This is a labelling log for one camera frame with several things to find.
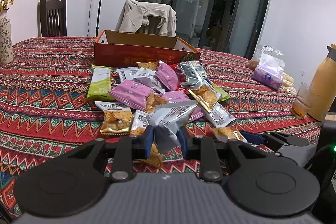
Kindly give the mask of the white grey snack packet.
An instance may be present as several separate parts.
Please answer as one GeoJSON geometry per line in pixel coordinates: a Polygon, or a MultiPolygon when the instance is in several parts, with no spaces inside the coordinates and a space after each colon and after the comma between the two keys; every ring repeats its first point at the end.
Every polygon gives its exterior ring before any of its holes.
{"type": "Polygon", "coordinates": [[[154,142],[159,153],[181,146],[177,132],[187,124],[196,107],[196,101],[168,103],[158,105],[146,116],[148,124],[154,127],[154,142]]]}

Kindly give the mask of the large pink snack packet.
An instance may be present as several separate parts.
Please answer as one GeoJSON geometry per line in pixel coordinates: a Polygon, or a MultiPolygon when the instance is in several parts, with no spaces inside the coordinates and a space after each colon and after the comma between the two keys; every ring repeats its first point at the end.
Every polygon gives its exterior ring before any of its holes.
{"type": "Polygon", "coordinates": [[[131,80],[125,80],[108,91],[108,94],[118,102],[141,111],[146,110],[147,98],[152,93],[154,90],[150,87],[131,80]]]}

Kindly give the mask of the green white snack bar packet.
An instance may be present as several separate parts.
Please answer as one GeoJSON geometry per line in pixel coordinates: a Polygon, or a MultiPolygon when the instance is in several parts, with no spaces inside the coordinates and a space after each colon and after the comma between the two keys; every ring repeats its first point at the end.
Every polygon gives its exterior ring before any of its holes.
{"type": "Polygon", "coordinates": [[[115,99],[109,94],[111,85],[110,67],[101,67],[92,65],[93,75],[87,93],[87,101],[114,101],[115,99]]]}

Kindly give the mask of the gold cracker snack packet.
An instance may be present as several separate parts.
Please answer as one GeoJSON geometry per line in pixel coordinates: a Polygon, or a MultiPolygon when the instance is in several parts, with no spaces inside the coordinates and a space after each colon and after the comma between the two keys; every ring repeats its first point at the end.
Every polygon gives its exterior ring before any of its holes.
{"type": "Polygon", "coordinates": [[[95,105],[103,111],[102,135],[128,135],[133,120],[131,108],[119,102],[96,101],[95,105]]]}

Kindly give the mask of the white cracker packet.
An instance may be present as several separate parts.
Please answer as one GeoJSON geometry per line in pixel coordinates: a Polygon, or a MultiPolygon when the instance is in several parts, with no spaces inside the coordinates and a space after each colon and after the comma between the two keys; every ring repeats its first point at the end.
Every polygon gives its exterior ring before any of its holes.
{"type": "Polygon", "coordinates": [[[218,102],[214,104],[210,113],[205,109],[202,109],[202,113],[216,128],[226,127],[236,119],[218,102]]]}

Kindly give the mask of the drinking glass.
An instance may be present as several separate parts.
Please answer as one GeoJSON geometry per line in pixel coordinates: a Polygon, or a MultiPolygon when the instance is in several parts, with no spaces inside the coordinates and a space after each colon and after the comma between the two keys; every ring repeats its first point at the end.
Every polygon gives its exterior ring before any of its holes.
{"type": "Polygon", "coordinates": [[[311,109],[314,100],[314,89],[306,83],[301,83],[291,108],[291,113],[298,119],[303,119],[307,112],[311,109]]]}

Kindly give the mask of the gold clear cracker packet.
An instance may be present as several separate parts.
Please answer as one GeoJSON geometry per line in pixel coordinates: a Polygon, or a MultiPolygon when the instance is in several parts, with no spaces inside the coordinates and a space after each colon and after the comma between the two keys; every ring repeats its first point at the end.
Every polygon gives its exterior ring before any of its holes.
{"type": "Polygon", "coordinates": [[[219,99],[218,94],[208,85],[202,85],[199,89],[189,89],[189,93],[208,113],[212,112],[219,99]]]}

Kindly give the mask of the orange thermos bottle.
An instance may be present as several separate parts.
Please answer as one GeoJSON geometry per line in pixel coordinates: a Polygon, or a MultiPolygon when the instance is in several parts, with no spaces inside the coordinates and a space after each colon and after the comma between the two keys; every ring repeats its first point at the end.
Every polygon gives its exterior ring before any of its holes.
{"type": "Polygon", "coordinates": [[[325,59],[317,68],[311,82],[315,94],[318,95],[308,114],[318,121],[322,121],[335,99],[335,44],[327,46],[329,51],[325,59]]]}

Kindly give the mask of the black seaweed snack packet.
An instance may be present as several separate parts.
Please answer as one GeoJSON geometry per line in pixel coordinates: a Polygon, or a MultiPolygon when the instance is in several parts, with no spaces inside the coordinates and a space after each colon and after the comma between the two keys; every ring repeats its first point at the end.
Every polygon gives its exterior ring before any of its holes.
{"type": "Polygon", "coordinates": [[[179,68],[184,75],[181,87],[185,89],[197,90],[208,79],[206,70],[199,61],[181,62],[179,68]]]}

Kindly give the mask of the small pink snack packet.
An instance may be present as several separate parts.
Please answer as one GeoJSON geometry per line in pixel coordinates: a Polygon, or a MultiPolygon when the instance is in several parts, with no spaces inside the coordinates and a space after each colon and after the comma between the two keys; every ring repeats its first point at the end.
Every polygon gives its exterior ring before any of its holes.
{"type": "Polygon", "coordinates": [[[178,76],[175,71],[162,60],[158,62],[158,69],[155,72],[156,77],[170,91],[176,91],[179,84],[178,76]]]}

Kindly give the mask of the orange cardboard box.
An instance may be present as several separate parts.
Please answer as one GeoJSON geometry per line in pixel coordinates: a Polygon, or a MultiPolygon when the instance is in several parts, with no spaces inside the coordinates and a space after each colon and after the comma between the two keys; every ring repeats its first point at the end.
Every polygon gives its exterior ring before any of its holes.
{"type": "Polygon", "coordinates": [[[168,65],[199,60],[201,53],[181,38],[104,30],[94,41],[94,64],[133,67],[162,60],[168,65]]]}

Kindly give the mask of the chair with brown seat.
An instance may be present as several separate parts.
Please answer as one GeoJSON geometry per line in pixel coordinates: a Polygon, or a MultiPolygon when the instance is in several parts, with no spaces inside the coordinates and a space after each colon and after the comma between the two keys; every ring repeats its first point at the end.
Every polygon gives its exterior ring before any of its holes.
{"type": "Polygon", "coordinates": [[[161,29],[163,18],[148,16],[147,21],[143,22],[137,33],[158,35],[161,29]]]}

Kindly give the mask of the beige jacket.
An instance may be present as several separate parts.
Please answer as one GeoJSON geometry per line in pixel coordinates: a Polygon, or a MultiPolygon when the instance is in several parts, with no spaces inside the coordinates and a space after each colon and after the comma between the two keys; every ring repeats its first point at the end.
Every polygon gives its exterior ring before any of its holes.
{"type": "Polygon", "coordinates": [[[176,37],[177,17],[171,6],[135,0],[125,1],[115,31],[134,33],[142,26],[149,26],[150,18],[159,19],[159,35],[176,37]]]}

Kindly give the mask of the dark wooden chair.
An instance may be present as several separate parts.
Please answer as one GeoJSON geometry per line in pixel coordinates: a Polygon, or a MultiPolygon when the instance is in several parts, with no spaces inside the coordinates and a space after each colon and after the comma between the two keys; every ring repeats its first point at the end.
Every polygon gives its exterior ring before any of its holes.
{"type": "Polygon", "coordinates": [[[40,0],[39,19],[42,37],[67,36],[67,0],[40,0]]]}

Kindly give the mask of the floral ceramic vase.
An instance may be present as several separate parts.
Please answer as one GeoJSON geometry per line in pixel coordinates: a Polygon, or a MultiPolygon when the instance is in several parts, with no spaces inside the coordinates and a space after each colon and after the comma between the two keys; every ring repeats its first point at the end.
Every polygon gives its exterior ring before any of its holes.
{"type": "Polygon", "coordinates": [[[0,64],[7,65],[11,63],[13,59],[11,24],[7,17],[7,10],[3,10],[0,16],[0,64]]]}

